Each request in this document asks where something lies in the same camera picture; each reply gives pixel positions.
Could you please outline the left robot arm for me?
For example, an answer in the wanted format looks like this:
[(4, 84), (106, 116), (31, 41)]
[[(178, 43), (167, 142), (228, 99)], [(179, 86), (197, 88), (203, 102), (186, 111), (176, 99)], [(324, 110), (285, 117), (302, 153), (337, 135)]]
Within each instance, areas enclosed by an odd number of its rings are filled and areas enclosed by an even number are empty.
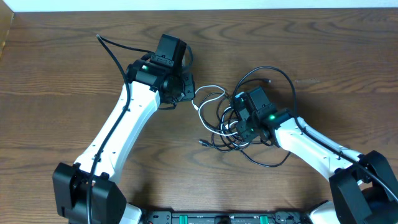
[(161, 36), (156, 50), (123, 68), (97, 36), (123, 78), (116, 106), (98, 135), (73, 165), (59, 163), (52, 181), (57, 213), (70, 223), (139, 223), (143, 211), (127, 202), (118, 187), (124, 164), (149, 118), (160, 109), (195, 97), (190, 46), (171, 35)]

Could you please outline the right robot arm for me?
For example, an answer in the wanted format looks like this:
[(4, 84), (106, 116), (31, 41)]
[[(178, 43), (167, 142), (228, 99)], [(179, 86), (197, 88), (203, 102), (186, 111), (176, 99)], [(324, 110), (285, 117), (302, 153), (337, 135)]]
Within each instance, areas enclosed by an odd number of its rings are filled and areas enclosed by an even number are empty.
[(333, 200), (309, 212), (311, 223), (397, 223), (397, 178), (380, 152), (362, 154), (332, 141), (288, 109), (278, 110), (261, 87), (235, 94), (232, 107), (244, 142), (270, 142), (329, 182)]

